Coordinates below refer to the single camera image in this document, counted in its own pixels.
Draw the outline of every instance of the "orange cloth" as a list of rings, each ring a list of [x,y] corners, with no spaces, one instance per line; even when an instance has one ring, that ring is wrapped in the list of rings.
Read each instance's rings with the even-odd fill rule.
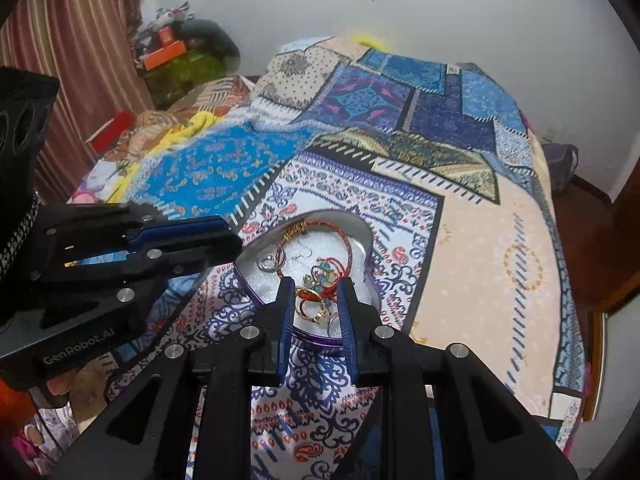
[[[14,436],[35,413],[28,393],[16,392],[0,380],[0,436]]]

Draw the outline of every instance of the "wooden door frame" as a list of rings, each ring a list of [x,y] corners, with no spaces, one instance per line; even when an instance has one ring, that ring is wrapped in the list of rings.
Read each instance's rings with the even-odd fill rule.
[[[607,357],[607,318],[623,308],[640,292],[640,271],[636,272],[610,298],[601,302],[591,313],[593,344],[591,349],[591,389],[585,398],[582,420],[593,420],[598,413],[604,363]]]

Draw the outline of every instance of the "silver ring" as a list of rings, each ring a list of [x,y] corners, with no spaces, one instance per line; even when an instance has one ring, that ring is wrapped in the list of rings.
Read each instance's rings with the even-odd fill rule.
[[[326,334],[328,337],[331,337],[331,338],[333,337],[331,335],[331,323],[334,322],[336,319],[340,319],[340,315],[337,312],[329,318],[329,321],[326,324]]]
[[[276,260],[278,254],[282,254],[280,261]],[[284,267],[285,262],[287,261],[287,253],[284,249],[277,250],[275,254],[267,254],[261,260],[256,260],[255,264],[258,266],[262,272],[268,272],[271,274],[272,272],[276,272]]]

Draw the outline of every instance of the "yellow cloth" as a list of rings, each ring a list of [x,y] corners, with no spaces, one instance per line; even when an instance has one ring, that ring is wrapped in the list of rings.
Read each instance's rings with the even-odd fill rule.
[[[352,38],[354,43],[358,43],[363,46],[368,46],[369,48],[375,48],[380,52],[388,52],[386,46],[376,38],[372,38],[371,36],[366,36],[365,34],[357,34]]]
[[[187,124],[186,126],[182,126],[175,132],[169,132],[168,134],[166,134],[156,147],[149,150],[149,152],[145,155],[145,158],[148,156],[157,155],[158,153],[164,152],[164,150],[170,148],[171,146],[175,146],[176,144],[184,142],[204,128],[209,128],[212,124],[215,124],[217,120],[219,120],[219,117],[215,116],[211,112],[202,111],[196,113],[189,121],[189,124]],[[116,189],[111,197],[107,200],[107,203],[124,202],[127,189],[129,189],[131,181],[133,180],[133,177],[136,176],[136,173],[139,169],[139,162],[134,162],[129,166],[127,174],[123,176],[116,184]]]

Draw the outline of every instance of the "patterned bedspread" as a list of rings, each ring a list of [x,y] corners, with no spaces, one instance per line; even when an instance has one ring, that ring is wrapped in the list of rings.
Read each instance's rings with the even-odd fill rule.
[[[383,322],[422,344],[470,346],[565,448],[584,349],[548,172],[516,103],[477,67],[297,41],[249,106],[146,158],[127,198],[170,218],[224,215],[246,242],[306,211],[357,213],[374,234]],[[231,266],[177,280],[148,334],[114,352],[109,396],[168,343],[215,344],[253,312]],[[343,359],[295,348],[286,384],[253,390],[253,477],[327,479],[353,446],[358,478],[376,478],[375,399]]]

